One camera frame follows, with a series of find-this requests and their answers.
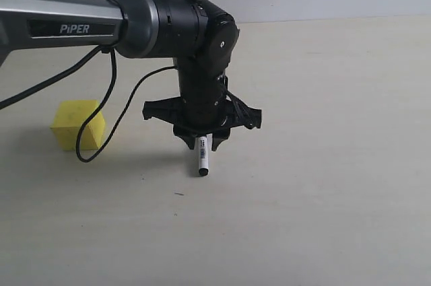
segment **silver arm segment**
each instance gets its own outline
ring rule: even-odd
[[[0,0],[0,65],[17,49],[114,44],[124,23],[109,0]]]

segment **yellow block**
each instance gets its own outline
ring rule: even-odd
[[[97,100],[64,101],[55,115],[51,130],[63,150],[75,150],[76,137],[84,121],[95,111]],[[81,138],[82,150],[99,149],[102,145],[105,120],[102,113],[86,126]]]

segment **white tabletop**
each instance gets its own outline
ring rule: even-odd
[[[210,174],[137,94],[93,163],[49,130],[61,100],[100,99],[107,56],[0,111],[0,284],[431,284],[431,17],[241,25],[230,89],[263,109]],[[0,99],[89,48],[14,52]],[[110,128],[137,80],[169,60],[119,60]]]

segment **robotic arm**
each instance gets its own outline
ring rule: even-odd
[[[227,89],[238,36],[234,18],[208,0],[0,0],[0,65],[12,50],[85,45],[173,58],[180,97],[146,102],[143,116],[173,124],[190,149],[212,134],[215,151],[231,128],[261,126],[261,111]]]

